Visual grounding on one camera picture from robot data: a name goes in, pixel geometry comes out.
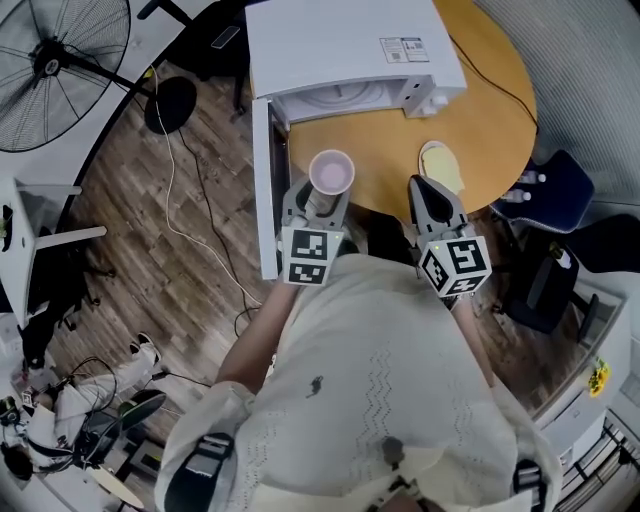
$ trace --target white cloth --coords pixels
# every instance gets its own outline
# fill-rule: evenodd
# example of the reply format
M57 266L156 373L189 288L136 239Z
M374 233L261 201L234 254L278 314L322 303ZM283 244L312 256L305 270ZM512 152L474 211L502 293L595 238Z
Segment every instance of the white cloth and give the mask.
M114 368L114 375L105 374L89 377L75 386L68 384L60 392L50 411L41 405L35 409L27 427L27 437L40 446L47 448L73 447L80 433L87 413L104 406L116 392L125 391L136 384L153 369L156 357L155 348L144 343L132 360ZM29 446L29 455L39 467L46 467L64 459L45 457Z
M388 436L404 443L413 474L426 475L421 491L446 510L508 500L524 455L546 464L557 500L559 462L505 393L492 393L453 317L413 268L344 256L325 287L301 292L255 399L238 384L218 384L178 422L156 506L164 510L169 480L199 437L230 421L241 423L237 471L226 507L214 499L210 511L366 509L391 478L381 450ZM529 494L515 500L508 510L530 508Z

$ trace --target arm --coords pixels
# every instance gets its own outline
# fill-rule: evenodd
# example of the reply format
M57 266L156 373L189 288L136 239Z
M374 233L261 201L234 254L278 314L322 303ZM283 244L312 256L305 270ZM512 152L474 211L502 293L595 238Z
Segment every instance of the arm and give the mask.
M467 340L467 344L473 353L473 356L482 370L484 378L487 380L489 387L494 386L493 371L491 370L491 363L489 362L489 356L486 350L482 346L480 340L480 333L476 327L473 309L471 307L471 300L469 297L461 297L458 303L451 311L453 318L455 319L458 327L462 331L464 339Z
M254 394L260 391L297 293L297 286L276 282L258 314L222 362L216 383L238 382Z

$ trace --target yellow sponge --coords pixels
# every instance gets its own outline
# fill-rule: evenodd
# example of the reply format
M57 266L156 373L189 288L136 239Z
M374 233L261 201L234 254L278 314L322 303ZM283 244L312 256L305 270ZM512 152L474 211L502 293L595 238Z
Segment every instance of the yellow sponge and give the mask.
M464 189L458 160L447 146L441 143L426 144L420 158L421 174L436 180L454 194Z

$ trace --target fan grille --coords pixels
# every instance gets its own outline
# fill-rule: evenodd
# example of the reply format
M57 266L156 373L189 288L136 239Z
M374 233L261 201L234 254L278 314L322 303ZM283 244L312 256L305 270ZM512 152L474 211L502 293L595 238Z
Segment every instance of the fan grille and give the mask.
M43 72L36 66L43 47L58 42L65 52L115 73L130 24L127 0L21 1L0 24L0 151L27 151L61 136L110 83L75 65L51 64Z

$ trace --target white microwave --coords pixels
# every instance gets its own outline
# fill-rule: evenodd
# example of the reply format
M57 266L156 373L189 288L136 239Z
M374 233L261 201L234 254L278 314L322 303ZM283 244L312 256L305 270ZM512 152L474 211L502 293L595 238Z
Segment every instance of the white microwave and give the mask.
M291 123L392 108L431 116L466 82L431 0L268 0L246 18L260 259L275 279Z

